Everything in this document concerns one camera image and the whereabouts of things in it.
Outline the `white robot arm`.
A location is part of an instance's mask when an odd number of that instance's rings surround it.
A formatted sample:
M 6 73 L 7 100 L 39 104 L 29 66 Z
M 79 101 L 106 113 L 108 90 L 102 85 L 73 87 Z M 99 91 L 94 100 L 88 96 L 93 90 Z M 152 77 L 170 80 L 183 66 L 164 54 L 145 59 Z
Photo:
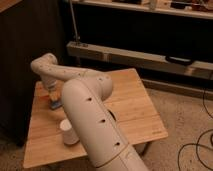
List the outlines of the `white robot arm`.
M 61 66 L 51 53 L 33 60 L 31 69 L 49 91 L 63 82 L 64 112 L 96 171 L 149 171 L 104 105 L 113 91 L 108 74 Z

